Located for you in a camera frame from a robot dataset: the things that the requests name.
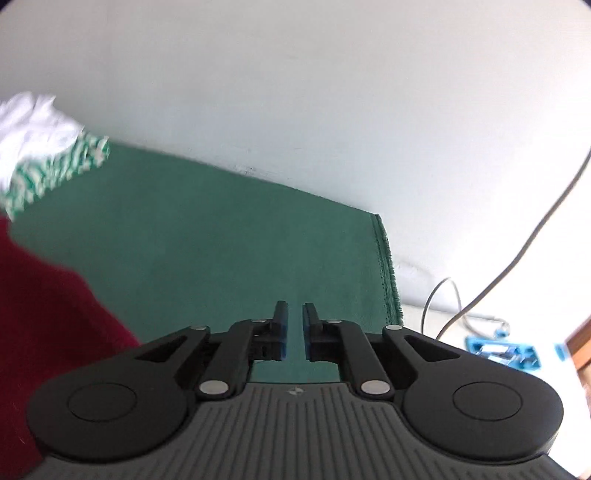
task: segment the ribbed surface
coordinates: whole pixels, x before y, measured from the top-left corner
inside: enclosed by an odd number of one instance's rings
[[[548,457],[471,465],[423,445],[391,405],[344,384],[249,384],[205,404],[179,437],[115,465],[48,459],[31,480],[541,480],[572,479]]]

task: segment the white surface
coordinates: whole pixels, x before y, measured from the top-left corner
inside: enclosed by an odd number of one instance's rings
[[[0,64],[0,98],[380,213],[407,303],[474,297],[591,143],[581,0],[16,0]],[[479,310],[574,330],[590,204],[586,175]]]
[[[22,160],[46,160],[71,147],[82,125],[53,108],[55,97],[19,93],[0,102],[0,189]]]
[[[404,312],[404,326],[419,332],[422,309],[403,305],[402,310]],[[449,314],[430,311],[426,320],[426,334],[431,337],[437,335],[449,318]],[[483,331],[487,327],[491,329],[491,326],[487,326],[486,323],[478,319],[469,320]],[[464,328],[455,325],[446,332],[441,340],[465,350],[466,335],[468,332]],[[561,362],[554,351],[554,343],[540,338],[531,340],[530,337],[531,334],[528,336],[515,332],[511,334],[508,341],[534,345],[542,368],[533,374],[558,392],[564,407],[564,418],[550,450],[550,456],[565,470],[579,476],[591,466],[591,437],[589,436],[591,417],[583,387],[572,360]]]

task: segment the red cloth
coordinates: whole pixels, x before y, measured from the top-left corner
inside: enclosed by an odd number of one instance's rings
[[[138,345],[77,274],[8,238],[0,219],[0,478],[19,478],[41,456],[27,401],[45,380]]]

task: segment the green cloth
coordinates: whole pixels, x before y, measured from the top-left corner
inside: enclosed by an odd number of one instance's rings
[[[46,192],[85,171],[100,167],[108,157],[109,138],[82,131],[74,144],[59,155],[19,163],[12,174],[10,188],[7,192],[0,192],[0,207],[14,220]]]
[[[102,168],[29,205],[11,236],[80,273],[142,341],[223,331],[288,301],[287,360],[258,363],[258,381],[338,380],[335,365],[305,361],[307,301],[368,332],[401,323],[377,215],[114,142]]]

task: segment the wire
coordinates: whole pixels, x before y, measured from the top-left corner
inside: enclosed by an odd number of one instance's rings
[[[460,291],[457,289],[456,282],[453,281],[451,277],[444,278],[439,282],[435,288],[429,294],[429,298],[427,299],[425,306],[423,307],[423,315],[421,316],[421,334],[425,333],[425,318],[427,317],[427,312],[429,311],[429,307],[431,306],[431,302],[433,301],[433,297],[439,290],[439,288],[445,283],[449,282],[452,284],[454,291],[456,292],[456,300],[457,300],[457,311],[460,312],[462,310],[462,300],[460,299]]]
[[[558,197],[558,199],[554,202],[554,204],[552,205],[552,207],[550,207],[550,210],[548,210],[546,212],[546,214],[542,217],[542,220],[540,220],[540,222],[538,223],[538,225],[536,225],[536,227],[534,228],[534,231],[531,232],[531,235],[525,241],[525,243],[523,244],[523,247],[521,247],[521,250],[519,250],[519,253],[517,253],[517,256],[511,261],[511,263],[509,265],[507,265],[507,267],[501,273],[499,273],[496,276],[496,278],[492,282],[490,282],[488,284],[488,286],[484,290],[482,290],[478,294],[478,296],[474,300],[472,300],[462,310],[460,310],[458,313],[456,313],[443,326],[443,328],[441,329],[441,331],[437,334],[436,340],[439,340],[443,336],[443,334],[445,332],[447,332],[447,330],[448,330],[449,327],[451,327],[460,318],[462,318],[466,313],[468,313],[476,305],[478,305],[480,303],[480,301],[484,297],[486,297],[491,292],[491,290],[493,288],[495,288],[499,284],[499,282],[501,280],[503,280],[503,278],[505,278],[509,274],[509,272],[511,272],[511,270],[513,270],[515,268],[515,266],[519,263],[519,261],[521,260],[521,258],[528,251],[530,245],[535,240],[535,237],[538,236],[538,233],[540,233],[540,231],[542,230],[542,228],[544,227],[544,225],[548,222],[548,220],[550,220],[550,218],[552,217],[552,215],[554,215],[554,212],[558,209],[558,207],[560,207],[560,205],[562,205],[562,203],[564,202],[565,198],[567,196],[569,196],[569,194],[573,190],[574,186],[579,182],[579,180],[580,180],[581,176],[583,175],[585,169],[587,169],[587,165],[589,165],[589,160],[590,159],[591,159],[591,149],[589,150],[589,153],[587,153],[587,156],[585,157],[585,160],[582,163],[582,165],[580,166],[578,172],[575,174],[575,176],[573,177],[573,179],[570,181],[570,183],[568,184],[568,186],[566,187],[566,189],[564,190],[564,192],[560,195],[560,197]]]
[[[433,297],[435,296],[435,294],[437,293],[437,291],[439,290],[439,288],[445,283],[445,282],[449,282],[452,284],[453,286],[453,290],[456,294],[456,300],[457,300],[457,310],[458,312],[462,311],[462,299],[460,298],[460,290],[457,287],[456,282],[451,278],[451,277],[446,277],[443,280],[441,280],[441,282],[439,282],[437,285],[435,285],[435,288],[431,291],[431,293],[429,294],[429,297],[427,299],[427,301],[425,302],[425,306],[423,307],[423,315],[421,316],[421,334],[424,335],[425,333],[425,318],[427,317],[427,313],[429,311],[429,308],[431,307],[431,302],[433,301]],[[505,331],[505,333],[507,335],[509,335],[509,332],[511,331],[511,325],[509,325],[509,323],[506,320],[502,320],[502,319],[496,319],[496,318],[492,318],[492,319],[483,319],[487,322],[498,322],[501,324],[501,328],[503,328],[503,330]],[[488,335],[486,333],[483,333],[477,329],[475,329],[470,322],[468,322],[468,318],[463,315],[462,316],[462,323],[464,325],[464,327],[466,328],[466,330],[468,330],[469,332],[471,332],[472,334],[476,335],[478,338],[487,338],[490,340],[494,340],[495,337]]]

